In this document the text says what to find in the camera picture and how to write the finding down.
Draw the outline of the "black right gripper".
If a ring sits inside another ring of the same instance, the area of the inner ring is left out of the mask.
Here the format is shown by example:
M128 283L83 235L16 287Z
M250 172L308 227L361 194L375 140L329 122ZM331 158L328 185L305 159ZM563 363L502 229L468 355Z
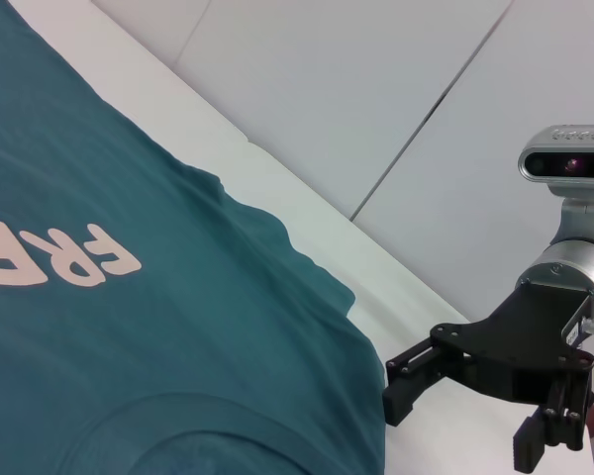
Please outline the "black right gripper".
M585 290L526 283L484 320L435 326L385 363L385 422L398 427L426 390L450 378L500 400L542 402L513 436L515 470L535 470L547 446L580 451L594 402L594 357L568 336L591 300Z

